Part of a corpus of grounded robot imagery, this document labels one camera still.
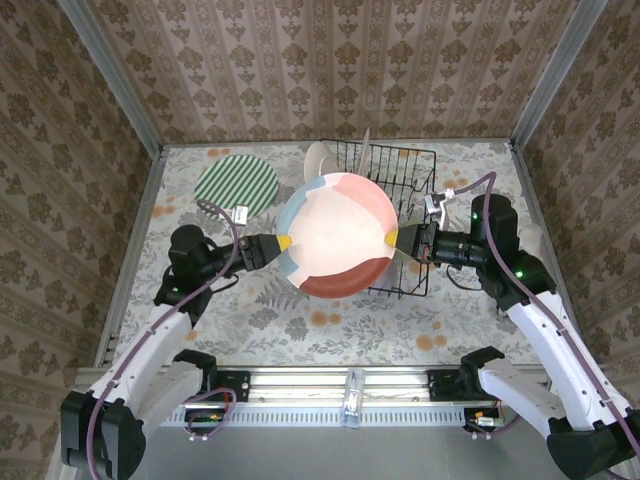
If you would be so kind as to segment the pink blue red plate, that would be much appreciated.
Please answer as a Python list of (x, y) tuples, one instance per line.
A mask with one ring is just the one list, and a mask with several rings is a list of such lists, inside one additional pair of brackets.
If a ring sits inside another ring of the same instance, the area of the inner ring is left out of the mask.
[(340, 299), (371, 287), (390, 267), (398, 228), (385, 191), (352, 173), (317, 177), (285, 203), (276, 234), (278, 257), (291, 285), (314, 297)]

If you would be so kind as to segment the green striped plate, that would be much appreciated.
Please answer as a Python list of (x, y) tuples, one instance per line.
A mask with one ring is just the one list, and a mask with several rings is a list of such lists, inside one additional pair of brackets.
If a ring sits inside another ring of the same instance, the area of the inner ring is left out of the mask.
[(263, 213), (275, 200), (279, 182), (274, 168), (249, 154), (230, 155), (208, 167), (196, 182), (194, 196), (232, 210), (246, 207), (247, 218)]

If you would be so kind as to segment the grey koala plush toy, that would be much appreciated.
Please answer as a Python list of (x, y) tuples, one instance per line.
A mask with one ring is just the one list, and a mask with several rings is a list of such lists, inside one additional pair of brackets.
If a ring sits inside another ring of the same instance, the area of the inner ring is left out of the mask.
[(543, 230), (539, 225), (527, 224), (520, 231), (521, 248), (528, 254), (544, 261), (542, 254)]

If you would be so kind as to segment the floral fern print tablecloth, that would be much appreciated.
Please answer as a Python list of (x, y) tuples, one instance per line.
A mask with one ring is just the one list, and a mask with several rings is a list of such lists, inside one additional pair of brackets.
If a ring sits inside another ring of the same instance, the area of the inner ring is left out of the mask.
[[(435, 191), (470, 185), (495, 172), (495, 191), (507, 196), (519, 216), (518, 233), (533, 224), (509, 142), (403, 142), (437, 153)], [(272, 231), (289, 197), (303, 184), (306, 143), (169, 147), (160, 189), (146, 232), (125, 318), (115, 350), (123, 353), (146, 322), (161, 276), (169, 264), (171, 233), (195, 224), (219, 244), (227, 226), (196, 205), (194, 188), (217, 160), (249, 154), (265, 160), (278, 178), (274, 202), (250, 219), (244, 233)], [(493, 346), (513, 363), (538, 359), (524, 334), (479, 289), (473, 270), (429, 268), (424, 297), (365, 291), (344, 299), (310, 297), (295, 289), (276, 264), (241, 275), (215, 294), (185, 346), (213, 354), (222, 365), (345, 366), (454, 365), (474, 350)]]

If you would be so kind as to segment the clear plastic holder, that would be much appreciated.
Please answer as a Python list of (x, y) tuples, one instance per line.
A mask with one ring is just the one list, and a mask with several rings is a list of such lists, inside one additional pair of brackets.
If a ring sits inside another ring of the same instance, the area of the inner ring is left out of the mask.
[(362, 369), (348, 370), (341, 418), (342, 426), (345, 428), (356, 429), (360, 425), (364, 381), (365, 373)]

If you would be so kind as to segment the grey metal shelf panel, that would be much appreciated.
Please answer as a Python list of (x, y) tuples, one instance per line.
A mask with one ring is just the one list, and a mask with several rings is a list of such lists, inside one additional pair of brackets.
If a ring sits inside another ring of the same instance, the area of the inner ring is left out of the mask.
[(163, 428), (134, 480), (565, 480), (519, 424), (490, 440), (459, 428), (229, 428), (202, 442)]

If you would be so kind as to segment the aluminium table edge rail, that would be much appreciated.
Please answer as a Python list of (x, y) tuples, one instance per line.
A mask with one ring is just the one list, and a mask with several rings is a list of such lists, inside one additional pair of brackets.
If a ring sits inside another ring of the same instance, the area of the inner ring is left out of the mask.
[(162, 146), (151, 164), (136, 219), (131, 230), (129, 243), (124, 255), (118, 281), (104, 323), (101, 339), (94, 358), (94, 368), (100, 368), (107, 365), (113, 358), (114, 347), (111, 347), (111, 344), (118, 339), (120, 327), (127, 311), (127, 305), (134, 285), (146, 232), (151, 221), (152, 212), (156, 203), (166, 165), (166, 150), (167, 148)]
[(568, 289), (567, 289), (564, 277), (562, 275), (559, 261), (556, 256), (556, 253), (551, 241), (551, 236), (549, 234), (549, 230), (547, 228), (544, 215), (540, 207), (540, 203), (537, 198), (533, 181), (529, 174), (523, 153), (521, 151), (520, 146), (514, 140), (510, 140), (509, 145), (512, 152), (513, 163), (514, 163), (516, 172), (518, 174), (519, 182), (522, 188), (523, 196), (524, 196), (524, 199), (526, 200), (526, 204), (531, 216), (531, 221), (541, 231), (541, 241), (540, 241), (541, 258), (543, 260), (543, 263), (549, 270), (555, 283), (557, 284), (558, 293), (563, 299), (565, 310), (567, 312), (567, 317), (570, 320), (571, 324), (576, 329), (576, 331), (578, 332), (578, 337), (581, 338), (582, 337), (581, 328), (578, 324), (573, 306), (571, 304)]

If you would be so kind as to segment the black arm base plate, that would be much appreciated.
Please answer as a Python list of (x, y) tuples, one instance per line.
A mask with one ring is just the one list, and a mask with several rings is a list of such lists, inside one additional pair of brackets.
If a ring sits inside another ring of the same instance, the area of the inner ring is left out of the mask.
[(496, 401), (486, 392), (478, 375), (465, 369), (428, 370), (427, 386), (431, 401)]
[(216, 389), (227, 388), (236, 394), (236, 401), (249, 398), (251, 376), (248, 371), (204, 371), (191, 369), (176, 373), (170, 382), (169, 395), (179, 403)]

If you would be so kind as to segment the aluminium frame post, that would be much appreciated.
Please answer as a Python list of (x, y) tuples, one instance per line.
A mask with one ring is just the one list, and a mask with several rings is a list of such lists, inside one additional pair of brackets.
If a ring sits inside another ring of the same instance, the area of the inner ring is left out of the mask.
[(139, 95), (129, 81), (123, 63), (99, 26), (85, 0), (58, 0), (72, 26), (84, 43), (107, 85), (151, 157), (162, 150), (163, 141), (153, 126)]
[(514, 147), (524, 147), (532, 137), (607, 3), (579, 0), (511, 135)]

